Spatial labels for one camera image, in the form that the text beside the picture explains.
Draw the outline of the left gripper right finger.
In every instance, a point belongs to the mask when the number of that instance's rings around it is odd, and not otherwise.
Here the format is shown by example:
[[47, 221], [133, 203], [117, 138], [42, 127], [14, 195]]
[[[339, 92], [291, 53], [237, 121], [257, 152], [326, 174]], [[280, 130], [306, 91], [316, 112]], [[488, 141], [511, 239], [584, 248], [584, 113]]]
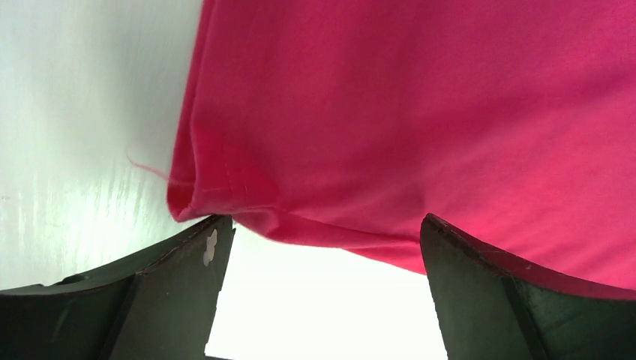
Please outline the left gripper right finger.
[[572, 277], [434, 214], [421, 252], [450, 359], [633, 359], [635, 291]]

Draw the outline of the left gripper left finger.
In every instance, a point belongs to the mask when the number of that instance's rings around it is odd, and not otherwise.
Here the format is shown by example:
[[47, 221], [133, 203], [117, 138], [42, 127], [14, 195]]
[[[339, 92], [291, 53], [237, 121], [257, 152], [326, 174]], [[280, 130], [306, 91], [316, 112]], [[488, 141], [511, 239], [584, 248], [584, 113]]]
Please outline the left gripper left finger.
[[3, 359], [204, 359], [235, 228], [214, 215], [114, 262], [1, 292]]

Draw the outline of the magenta t shirt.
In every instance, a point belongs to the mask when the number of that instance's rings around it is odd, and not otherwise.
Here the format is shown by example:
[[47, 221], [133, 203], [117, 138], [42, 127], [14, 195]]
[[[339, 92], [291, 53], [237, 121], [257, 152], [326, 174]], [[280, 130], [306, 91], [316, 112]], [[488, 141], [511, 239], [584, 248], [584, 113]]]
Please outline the magenta t shirt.
[[425, 270], [423, 218], [635, 287], [633, 1], [204, 1], [166, 201]]

